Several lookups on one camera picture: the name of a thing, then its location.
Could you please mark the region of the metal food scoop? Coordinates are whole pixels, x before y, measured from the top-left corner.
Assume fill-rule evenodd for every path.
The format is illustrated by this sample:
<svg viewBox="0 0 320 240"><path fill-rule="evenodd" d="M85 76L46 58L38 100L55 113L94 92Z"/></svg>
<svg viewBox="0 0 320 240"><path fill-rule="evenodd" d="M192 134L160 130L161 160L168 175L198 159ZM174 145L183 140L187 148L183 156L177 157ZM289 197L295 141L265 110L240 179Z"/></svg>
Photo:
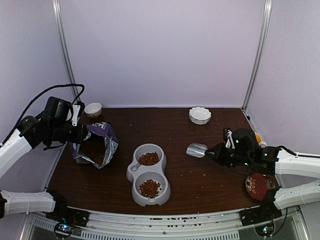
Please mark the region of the metal food scoop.
<svg viewBox="0 0 320 240"><path fill-rule="evenodd" d="M195 158L203 158L207 150L208 147L204 144L191 143L186 149L186 154Z"/></svg>

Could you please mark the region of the purple puppy food bag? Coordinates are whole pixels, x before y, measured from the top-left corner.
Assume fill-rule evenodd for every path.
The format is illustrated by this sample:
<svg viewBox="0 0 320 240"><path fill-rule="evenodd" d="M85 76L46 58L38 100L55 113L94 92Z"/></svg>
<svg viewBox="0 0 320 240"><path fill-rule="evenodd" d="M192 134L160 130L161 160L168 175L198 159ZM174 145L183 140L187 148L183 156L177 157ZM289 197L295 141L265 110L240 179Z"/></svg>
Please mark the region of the purple puppy food bag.
<svg viewBox="0 0 320 240"><path fill-rule="evenodd" d="M109 122L86 126L87 136L82 143L71 143L71 155L78 164L93 164L97 169L108 165L118 149L119 141Z"/></svg>

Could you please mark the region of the grey double pet bowl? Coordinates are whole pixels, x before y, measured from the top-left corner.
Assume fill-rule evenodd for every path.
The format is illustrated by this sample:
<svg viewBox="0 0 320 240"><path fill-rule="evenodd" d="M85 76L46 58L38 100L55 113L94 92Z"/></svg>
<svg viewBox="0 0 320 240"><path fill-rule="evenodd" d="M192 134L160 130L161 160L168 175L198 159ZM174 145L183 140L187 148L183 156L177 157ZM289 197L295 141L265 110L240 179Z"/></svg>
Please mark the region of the grey double pet bowl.
<svg viewBox="0 0 320 240"><path fill-rule="evenodd" d="M157 152L159 162L154 165L142 165L139 158L145 153ZM153 143L146 143L137 147L132 155L132 161L127 167L126 177L132 183L131 194L133 200L140 206L163 205L171 196L171 186L165 176L167 157L163 149ZM160 183L161 190L155 198L144 197L140 193L140 185L146 180Z"/></svg>

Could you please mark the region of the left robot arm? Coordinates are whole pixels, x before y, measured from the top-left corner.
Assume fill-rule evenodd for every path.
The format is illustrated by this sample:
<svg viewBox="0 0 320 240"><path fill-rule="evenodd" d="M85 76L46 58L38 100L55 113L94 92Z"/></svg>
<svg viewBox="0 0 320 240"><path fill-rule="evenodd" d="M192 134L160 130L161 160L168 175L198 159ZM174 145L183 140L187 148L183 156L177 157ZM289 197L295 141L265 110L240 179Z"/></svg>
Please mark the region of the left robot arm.
<svg viewBox="0 0 320 240"><path fill-rule="evenodd" d="M25 116L18 120L7 140L0 145L0 174L3 176L21 157L38 145L45 150L57 148L66 143L81 144L88 135L87 127L78 122L85 105L78 101L71 103L51 96L44 111L37 116ZM42 192L0 192L0 216L20 213L52 213L61 222L72 218L68 201L56 190Z"/></svg>

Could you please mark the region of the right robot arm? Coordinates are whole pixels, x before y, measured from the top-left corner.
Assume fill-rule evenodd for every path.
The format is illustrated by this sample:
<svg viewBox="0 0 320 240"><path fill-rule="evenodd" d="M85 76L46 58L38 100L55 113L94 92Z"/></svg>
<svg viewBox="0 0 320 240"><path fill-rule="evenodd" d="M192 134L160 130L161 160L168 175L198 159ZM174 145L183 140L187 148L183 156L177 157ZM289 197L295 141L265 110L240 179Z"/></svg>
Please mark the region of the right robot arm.
<svg viewBox="0 0 320 240"><path fill-rule="evenodd" d="M315 181L291 188L271 189L265 194L262 206L256 210L259 220L268 220L276 208L309 204L320 200L320 156L318 154L297 153L285 146L265 146L258 144L255 132L241 128L231 131L224 129L224 143L205 150L205 156L228 168L249 167L263 175L296 175L315 178Z"/></svg>

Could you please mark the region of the small white round bowl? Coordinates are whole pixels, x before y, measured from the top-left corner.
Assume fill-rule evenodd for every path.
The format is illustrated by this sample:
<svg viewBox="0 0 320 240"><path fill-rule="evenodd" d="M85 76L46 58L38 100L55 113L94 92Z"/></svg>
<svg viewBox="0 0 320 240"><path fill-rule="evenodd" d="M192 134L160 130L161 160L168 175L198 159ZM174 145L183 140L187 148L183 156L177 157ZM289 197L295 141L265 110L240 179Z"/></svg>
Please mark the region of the small white round bowl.
<svg viewBox="0 0 320 240"><path fill-rule="evenodd" d="M102 114L102 104L99 102L90 103L84 108L84 112L89 118L98 118Z"/></svg>

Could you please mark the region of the white scalloped bowl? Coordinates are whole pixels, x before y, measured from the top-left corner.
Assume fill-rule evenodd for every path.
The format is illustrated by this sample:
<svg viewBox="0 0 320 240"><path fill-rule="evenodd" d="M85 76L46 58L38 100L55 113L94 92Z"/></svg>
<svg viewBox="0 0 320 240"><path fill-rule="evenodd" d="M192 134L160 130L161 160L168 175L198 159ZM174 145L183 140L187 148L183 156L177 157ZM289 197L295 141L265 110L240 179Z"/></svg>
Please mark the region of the white scalloped bowl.
<svg viewBox="0 0 320 240"><path fill-rule="evenodd" d="M192 123L196 125L205 125L210 121L212 113L203 106L195 106L189 110L188 116Z"/></svg>

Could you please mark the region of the patterned mug yellow inside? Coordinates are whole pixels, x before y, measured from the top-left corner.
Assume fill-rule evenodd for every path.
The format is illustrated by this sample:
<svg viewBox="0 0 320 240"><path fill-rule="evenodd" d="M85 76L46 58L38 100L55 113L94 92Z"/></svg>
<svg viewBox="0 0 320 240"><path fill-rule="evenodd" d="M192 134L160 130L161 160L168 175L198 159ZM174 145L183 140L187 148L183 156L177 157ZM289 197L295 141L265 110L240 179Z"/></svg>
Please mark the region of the patterned mug yellow inside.
<svg viewBox="0 0 320 240"><path fill-rule="evenodd" d="M265 148L267 146L267 143L265 141L263 141L261 135L259 133L257 133L257 132L255 132L254 134L255 134L255 138L257 140L258 145L261 148Z"/></svg>

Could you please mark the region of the red floral plate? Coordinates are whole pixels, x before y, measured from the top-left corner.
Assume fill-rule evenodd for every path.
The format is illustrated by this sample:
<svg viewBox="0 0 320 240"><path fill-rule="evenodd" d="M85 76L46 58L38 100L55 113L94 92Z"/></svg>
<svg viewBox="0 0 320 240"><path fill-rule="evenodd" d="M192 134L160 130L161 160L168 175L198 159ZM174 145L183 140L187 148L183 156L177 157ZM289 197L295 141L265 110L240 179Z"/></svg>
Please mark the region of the red floral plate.
<svg viewBox="0 0 320 240"><path fill-rule="evenodd" d="M270 175L254 172L246 178L245 187L253 199L262 201L267 191L275 189L277 183Z"/></svg>

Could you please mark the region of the kibble in far bowl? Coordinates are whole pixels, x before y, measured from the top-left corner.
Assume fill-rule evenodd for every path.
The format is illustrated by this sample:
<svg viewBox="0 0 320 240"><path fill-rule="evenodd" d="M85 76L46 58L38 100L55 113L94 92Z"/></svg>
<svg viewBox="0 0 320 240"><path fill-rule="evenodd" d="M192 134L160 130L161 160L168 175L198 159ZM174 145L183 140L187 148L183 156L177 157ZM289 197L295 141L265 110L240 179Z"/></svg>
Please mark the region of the kibble in far bowl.
<svg viewBox="0 0 320 240"><path fill-rule="evenodd" d="M140 156L139 163L144 166L152 166L160 161L157 152L147 152Z"/></svg>

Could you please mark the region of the kibble in bowl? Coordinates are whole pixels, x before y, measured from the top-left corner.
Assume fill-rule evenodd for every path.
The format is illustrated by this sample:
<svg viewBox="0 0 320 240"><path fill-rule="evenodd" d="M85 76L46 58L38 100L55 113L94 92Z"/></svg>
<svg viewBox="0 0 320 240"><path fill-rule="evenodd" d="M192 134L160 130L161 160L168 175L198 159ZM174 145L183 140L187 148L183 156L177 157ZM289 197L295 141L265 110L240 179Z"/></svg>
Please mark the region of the kibble in bowl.
<svg viewBox="0 0 320 240"><path fill-rule="evenodd" d="M148 179L139 186L140 194L146 198L155 198L159 195L161 184L155 180Z"/></svg>
<svg viewBox="0 0 320 240"><path fill-rule="evenodd" d="M147 152L140 156L139 163L144 166L152 166L160 161L157 152Z"/></svg>

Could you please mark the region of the kibble in near bowl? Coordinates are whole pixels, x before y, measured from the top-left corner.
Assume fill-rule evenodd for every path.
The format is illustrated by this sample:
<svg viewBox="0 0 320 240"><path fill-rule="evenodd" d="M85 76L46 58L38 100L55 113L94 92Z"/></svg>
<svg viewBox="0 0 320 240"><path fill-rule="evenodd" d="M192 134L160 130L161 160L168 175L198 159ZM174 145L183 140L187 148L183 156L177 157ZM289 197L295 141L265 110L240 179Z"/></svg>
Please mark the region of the kibble in near bowl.
<svg viewBox="0 0 320 240"><path fill-rule="evenodd" d="M161 184L155 180L148 179L139 186L140 194L146 198L155 198L159 195Z"/></svg>

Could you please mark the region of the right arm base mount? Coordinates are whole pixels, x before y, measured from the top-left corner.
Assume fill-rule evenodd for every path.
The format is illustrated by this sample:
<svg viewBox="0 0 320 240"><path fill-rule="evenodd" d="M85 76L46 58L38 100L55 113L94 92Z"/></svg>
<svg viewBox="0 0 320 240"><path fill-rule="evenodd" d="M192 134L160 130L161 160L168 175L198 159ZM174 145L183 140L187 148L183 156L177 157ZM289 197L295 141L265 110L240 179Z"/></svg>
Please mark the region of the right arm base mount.
<svg viewBox="0 0 320 240"><path fill-rule="evenodd" d="M253 225L259 237L268 238L276 233L275 220L282 217L282 211L271 206L247 207L239 212L243 227Z"/></svg>

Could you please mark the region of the aluminium front rail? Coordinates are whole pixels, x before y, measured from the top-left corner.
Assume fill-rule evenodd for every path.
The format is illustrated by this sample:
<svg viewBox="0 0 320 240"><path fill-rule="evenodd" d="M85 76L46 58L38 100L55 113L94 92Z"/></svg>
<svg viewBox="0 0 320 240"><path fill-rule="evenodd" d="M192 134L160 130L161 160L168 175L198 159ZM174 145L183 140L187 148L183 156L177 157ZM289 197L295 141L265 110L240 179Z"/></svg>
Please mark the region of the aluminium front rail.
<svg viewBox="0 0 320 240"><path fill-rule="evenodd" d="M311 240L299 207L283 210L283 216L244 226L242 209L180 215L132 215L88 210L85 227L67 237L54 233L56 222L43 214L27 220L28 233L20 240ZM260 236L262 224L274 224L275 235Z"/></svg>

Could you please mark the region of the left aluminium frame post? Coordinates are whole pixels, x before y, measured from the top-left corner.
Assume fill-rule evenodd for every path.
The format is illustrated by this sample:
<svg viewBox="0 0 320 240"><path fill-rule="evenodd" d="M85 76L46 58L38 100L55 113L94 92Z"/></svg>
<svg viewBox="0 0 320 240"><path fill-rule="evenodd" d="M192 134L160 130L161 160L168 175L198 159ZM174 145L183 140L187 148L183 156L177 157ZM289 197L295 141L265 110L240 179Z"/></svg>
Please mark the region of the left aluminium frame post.
<svg viewBox="0 0 320 240"><path fill-rule="evenodd" d="M76 81L74 69L72 66L71 55L69 50L69 44L67 41L67 32L65 30L65 24L63 20L62 14L62 4L60 0L52 0L52 8L53 8L53 15L56 23L58 39L60 43L60 48L62 52L62 63L64 64L66 75L68 79L68 83L72 84L71 92L75 97L75 100L81 100L81 88L79 86L75 86L75 84L79 84Z"/></svg>

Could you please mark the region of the aluminium frame post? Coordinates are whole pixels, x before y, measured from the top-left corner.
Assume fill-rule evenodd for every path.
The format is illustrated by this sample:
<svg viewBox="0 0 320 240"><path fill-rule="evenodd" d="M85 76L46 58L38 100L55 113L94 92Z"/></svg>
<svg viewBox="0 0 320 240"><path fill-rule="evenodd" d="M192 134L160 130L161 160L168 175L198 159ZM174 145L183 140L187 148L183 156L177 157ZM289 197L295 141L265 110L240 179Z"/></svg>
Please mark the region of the aluminium frame post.
<svg viewBox="0 0 320 240"><path fill-rule="evenodd" d="M256 50L254 62L253 62L253 68L251 71L249 84L248 84L245 98L243 101L243 105L241 108L243 112L246 112L248 109L250 99L253 94L254 86L255 86L255 83L256 83L256 80L258 77L260 65L261 65L262 58L263 58L263 52L264 52L264 48L265 48L265 45L267 42L269 28L270 28L270 22L271 22L271 16L272 16L272 5L273 5L272 0L265 0L264 1L264 10L263 10L263 15L262 15L262 22L261 22L261 27L260 27L260 34L259 34L259 39L258 39L258 44L257 44L257 50Z"/></svg>
<svg viewBox="0 0 320 240"><path fill-rule="evenodd" d="M68 83L72 84L71 92L75 97L75 100L81 100L81 88L79 86L75 86L75 84L79 84L76 81L74 69L72 66L71 55L69 50L69 44L67 41L67 32L65 30L65 24L63 20L62 14L62 4L60 0L52 0L52 8L53 8L53 15L56 23L58 39L60 43L60 48L62 52L62 63L64 64L66 75L68 79Z"/></svg>

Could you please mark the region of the right aluminium frame post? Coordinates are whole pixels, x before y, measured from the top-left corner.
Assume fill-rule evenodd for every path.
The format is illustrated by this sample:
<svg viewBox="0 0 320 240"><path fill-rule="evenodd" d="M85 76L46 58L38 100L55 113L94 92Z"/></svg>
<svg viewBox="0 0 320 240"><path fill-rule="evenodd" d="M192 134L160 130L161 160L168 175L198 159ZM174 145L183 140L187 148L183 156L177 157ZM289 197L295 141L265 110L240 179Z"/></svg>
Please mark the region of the right aluminium frame post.
<svg viewBox="0 0 320 240"><path fill-rule="evenodd" d="M264 1L264 10L263 10L263 15L262 15L262 22L261 22L261 27L260 27L260 34L259 34L259 39L258 39L258 44L257 44L257 50L256 50L254 62L253 62L253 68L251 71L249 84L248 84L245 98L243 101L243 105L241 108L243 112L246 112L248 109L250 99L253 94L254 86L255 86L255 83L256 83L256 80L258 77L260 65L261 65L262 58L263 58L263 52L264 52L264 48L265 48L265 45L267 42L269 28L270 28L270 22L271 22L271 16L272 16L272 5L273 5L272 0L265 0Z"/></svg>

